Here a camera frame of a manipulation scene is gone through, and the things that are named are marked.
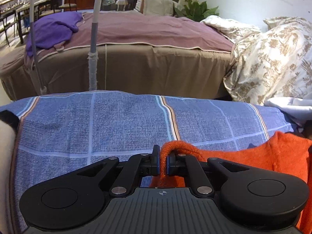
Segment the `gray ribbed panel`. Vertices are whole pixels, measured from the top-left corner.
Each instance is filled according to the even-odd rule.
[[[188,188],[137,188],[127,198],[111,200],[96,220],[61,234],[261,234],[225,218],[211,199],[199,199]],[[55,234],[29,228],[25,234]],[[294,227],[270,234],[299,234]]]

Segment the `green plant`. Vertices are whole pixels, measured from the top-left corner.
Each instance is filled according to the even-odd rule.
[[[207,9],[207,2],[204,1],[199,4],[197,1],[188,0],[188,6],[184,5],[183,10],[179,10],[174,8],[175,12],[177,13],[178,17],[187,17],[193,21],[200,22],[208,16],[211,15],[219,15],[216,13],[216,10],[219,6]]]

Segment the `blue bedsheet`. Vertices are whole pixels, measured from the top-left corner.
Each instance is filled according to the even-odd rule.
[[[21,118],[14,170],[14,215],[32,185],[118,156],[152,152],[154,144],[184,140],[207,150],[238,151],[296,125],[277,108],[217,100],[96,91],[48,95],[0,107]],[[147,186],[150,179],[144,179]]]

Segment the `orange fabric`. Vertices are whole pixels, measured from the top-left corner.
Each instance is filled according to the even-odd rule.
[[[165,174],[166,156],[176,153],[191,154],[199,161],[217,157],[229,161],[262,168],[266,170],[287,173],[305,181],[312,191],[312,168],[309,148],[312,140],[290,133],[276,132],[266,143],[252,149],[235,152],[200,150],[183,141],[165,143],[160,152],[160,176],[153,177],[151,187],[184,187],[182,177],[168,177]],[[312,232],[312,196],[301,213],[297,227],[304,233]]]

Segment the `purple cloth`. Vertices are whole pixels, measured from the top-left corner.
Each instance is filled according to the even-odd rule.
[[[40,18],[34,23],[35,43],[40,49],[50,49],[55,44],[70,40],[73,32],[78,32],[77,23],[82,20],[82,14],[76,11],[66,11]],[[26,52],[33,56],[31,35],[28,35]]]

